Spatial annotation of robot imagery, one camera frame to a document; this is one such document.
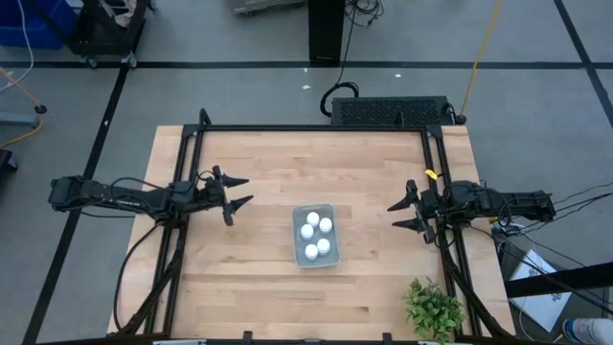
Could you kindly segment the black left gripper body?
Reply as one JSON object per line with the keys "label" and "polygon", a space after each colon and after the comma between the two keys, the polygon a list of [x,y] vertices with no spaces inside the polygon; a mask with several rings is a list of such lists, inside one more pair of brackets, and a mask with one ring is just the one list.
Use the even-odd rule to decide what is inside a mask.
{"label": "black left gripper body", "polygon": [[221,168],[215,165],[209,171],[200,172],[196,176],[196,182],[200,181],[204,182],[204,186],[197,189],[191,212],[208,211],[219,207],[222,209],[224,223],[232,226],[234,224],[234,212],[231,210],[231,204],[225,193]]}

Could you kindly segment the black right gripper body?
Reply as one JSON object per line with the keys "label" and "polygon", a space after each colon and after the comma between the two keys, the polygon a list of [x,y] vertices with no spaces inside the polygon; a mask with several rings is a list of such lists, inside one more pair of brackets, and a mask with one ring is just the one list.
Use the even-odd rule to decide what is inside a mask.
{"label": "black right gripper body", "polygon": [[416,202],[412,205],[415,207],[414,218],[423,220],[424,230],[416,232],[422,234],[426,244],[434,243],[439,237],[440,230],[446,231],[449,229],[449,224],[443,215],[441,197],[432,190],[419,193],[417,184],[413,179],[409,179],[406,183],[407,192],[416,194]]}

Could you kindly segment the clear plastic tray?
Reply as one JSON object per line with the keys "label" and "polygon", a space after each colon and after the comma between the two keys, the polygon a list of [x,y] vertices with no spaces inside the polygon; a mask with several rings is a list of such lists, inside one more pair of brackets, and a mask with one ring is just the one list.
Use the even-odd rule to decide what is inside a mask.
{"label": "clear plastic tray", "polygon": [[[300,229],[303,225],[307,224],[307,214],[315,212],[319,215],[320,219],[330,218],[333,227],[329,233],[323,233],[319,224],[313,226],[314,235],[309,241],[302,239],[300,235]],[[292,235],[294,245],[294,257],[295,263],[299,268],[320,268],[337,265],[341,260],[341,254],[338,244],[338,236],[335,225],[335,211],[331,204],[317,204],[298,206],[292,210],[291,214]],[[330,243],[330,251],[327,255],[318,255],[314,261],[309,261],[305,255],[305,248],[308,244],[316,244],[320,239],[327,239]]]}

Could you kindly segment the green artificial plant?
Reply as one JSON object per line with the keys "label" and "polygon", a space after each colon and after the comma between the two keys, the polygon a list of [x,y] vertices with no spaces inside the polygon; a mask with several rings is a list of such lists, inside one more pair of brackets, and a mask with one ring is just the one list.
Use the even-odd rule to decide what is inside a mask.
{"label": "green artificial plant", "polygon": [[456,297],[445,294],[429,278],[425,285],[415,279],[402,300],[406,321],[413,324],[415,334],[426,340],[447,345],[454,340],[454,334],[463,329],[466,320],[463,304]]}

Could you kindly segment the black perforated computer case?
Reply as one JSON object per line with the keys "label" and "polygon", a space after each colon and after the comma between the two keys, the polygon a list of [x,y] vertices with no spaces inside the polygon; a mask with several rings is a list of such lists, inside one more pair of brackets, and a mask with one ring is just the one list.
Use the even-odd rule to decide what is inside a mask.
{"label": "black perforated computer case", "polygon": [[452,126],[452,105],[445,96],[335,98],[332,122],[348,126]]}

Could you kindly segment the white paper sheet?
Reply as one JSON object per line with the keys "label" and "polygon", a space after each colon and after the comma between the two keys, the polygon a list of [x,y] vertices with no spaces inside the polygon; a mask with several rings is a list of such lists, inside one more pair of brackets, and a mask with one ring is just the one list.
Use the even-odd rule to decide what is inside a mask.
{"label": "white paper sheet", "polygon": [[[530,249],[512,272],[510,281],[538,276],[541,271],[556,273],[555,268],[542,259],[533,249]],[[528,315],[543,330],[551,332],[570,297],[570,292],[556,292],[511,298],[511,302],[519,307],[525,315]]]}

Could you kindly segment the black metal beam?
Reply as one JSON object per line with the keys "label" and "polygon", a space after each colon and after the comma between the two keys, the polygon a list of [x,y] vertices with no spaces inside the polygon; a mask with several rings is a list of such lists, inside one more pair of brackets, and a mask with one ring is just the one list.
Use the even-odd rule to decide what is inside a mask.
{"label": "black metal beam", "polygon": [[509,297],[613,287],[613,262],[507,281]]}

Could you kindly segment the black tower box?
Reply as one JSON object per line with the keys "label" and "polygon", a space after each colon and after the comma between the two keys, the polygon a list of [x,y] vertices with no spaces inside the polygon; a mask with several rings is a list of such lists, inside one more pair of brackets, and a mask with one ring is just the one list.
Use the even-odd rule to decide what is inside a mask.
{"label": "black tower box", "polygon": [[307,0],[310,60],[340,61],[344,17],[345,0]]}

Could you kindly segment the black wheeled cart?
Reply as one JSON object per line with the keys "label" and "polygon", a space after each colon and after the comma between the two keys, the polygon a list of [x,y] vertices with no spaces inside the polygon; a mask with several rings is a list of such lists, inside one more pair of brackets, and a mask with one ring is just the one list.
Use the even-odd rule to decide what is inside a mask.
{"label": "black wheeled cart", "polygon": [[156,0],[80,0],[75,30],[66,45],[90,68],[98,57],[114,56],[131,69],[137,67],[135,50]]}

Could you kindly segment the white blue shoe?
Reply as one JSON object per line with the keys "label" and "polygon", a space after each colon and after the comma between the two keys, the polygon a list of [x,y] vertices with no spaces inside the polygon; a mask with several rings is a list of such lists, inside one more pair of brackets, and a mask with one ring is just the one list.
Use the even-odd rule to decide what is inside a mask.
{"label": "white blue shoe", "polygon": [[613,320],[605,318],[566,319],[562,330],[573,343],[613,345]]}

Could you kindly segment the blue plastic bin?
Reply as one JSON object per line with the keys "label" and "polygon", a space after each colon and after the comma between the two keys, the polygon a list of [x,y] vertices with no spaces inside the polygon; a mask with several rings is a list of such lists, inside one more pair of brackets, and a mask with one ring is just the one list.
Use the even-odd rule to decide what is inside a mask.
{"label": "blue plastic bin", "polygon": [[[65,0],[35,0],[65,34],[74,31],[78,17]],[[33,49],[58,50],[64,42],[27,0],[0,0],[0,46],[26,48],[26,31]]]}

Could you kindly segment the black metal table frame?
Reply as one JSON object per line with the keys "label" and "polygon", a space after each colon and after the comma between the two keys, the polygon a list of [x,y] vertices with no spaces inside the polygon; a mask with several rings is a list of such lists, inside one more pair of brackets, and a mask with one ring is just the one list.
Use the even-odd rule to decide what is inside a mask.
{"label": "black metal table frame", "polygon": [[[419,132],[397,128],[214,125],[196,140],[181,126],[159,126],[140,152],[148,183],[217,165],[245,179],[228,195],[248,202],[233,226],[218,210],[193,215],[185,230],[136,218],[120,320],[149,294],[161,245],[182,240],[178,290],[161,296],[152,320],[157,332],[210,343],[250,333],[258,341],[414,345],[403,294],[414,280],[442,281],[443,264],[434,245],[397,227],[410,212],[391,206],[406,180],[426,188],[426,171],[439,167],[422,145]],[[291,214],[309,204],[334,208],[341,253],[334,266],[295,263]]]}

